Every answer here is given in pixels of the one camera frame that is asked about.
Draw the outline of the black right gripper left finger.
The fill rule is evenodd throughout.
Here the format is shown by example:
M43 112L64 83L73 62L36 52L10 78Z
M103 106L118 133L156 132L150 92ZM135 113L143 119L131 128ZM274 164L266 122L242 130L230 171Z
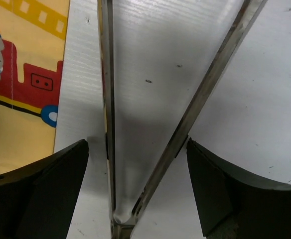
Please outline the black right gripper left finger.
M84 139L0 174L0 239L65 239L89 158Z

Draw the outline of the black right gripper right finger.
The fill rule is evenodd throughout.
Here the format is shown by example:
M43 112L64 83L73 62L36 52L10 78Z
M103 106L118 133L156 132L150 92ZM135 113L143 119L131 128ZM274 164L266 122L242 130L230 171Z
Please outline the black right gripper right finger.
M249 172L189 140L186 155L208 239L291 239L291 184Z

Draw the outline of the metal tongs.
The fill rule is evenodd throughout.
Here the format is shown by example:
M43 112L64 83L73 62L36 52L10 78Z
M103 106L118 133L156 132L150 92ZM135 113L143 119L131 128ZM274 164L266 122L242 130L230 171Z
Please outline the metal tongs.
M265 4L97 2L111 238L131 238Z

